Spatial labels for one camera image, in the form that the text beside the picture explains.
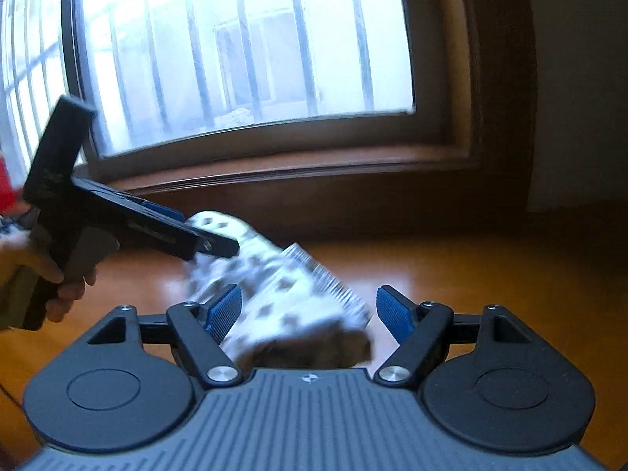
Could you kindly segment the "person left hand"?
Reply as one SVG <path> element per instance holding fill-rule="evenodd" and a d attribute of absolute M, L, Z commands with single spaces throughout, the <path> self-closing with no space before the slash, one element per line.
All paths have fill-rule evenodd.
<path fill-rule="evenodd" d="M 27 270 L 38 279 L 57 287 L 57 293 L 46 303 L 46 317 L 50 322 L 62 322 L 76 301 L 84 297 L 86 287 L 94 286 L 97 271 L 91 270 L 82 279 L 70 282 L 48 252 L 31 240 L 30 234 L 20 231 L 1 236 L 1 291 L 13 282 L 17 273 Z"/>

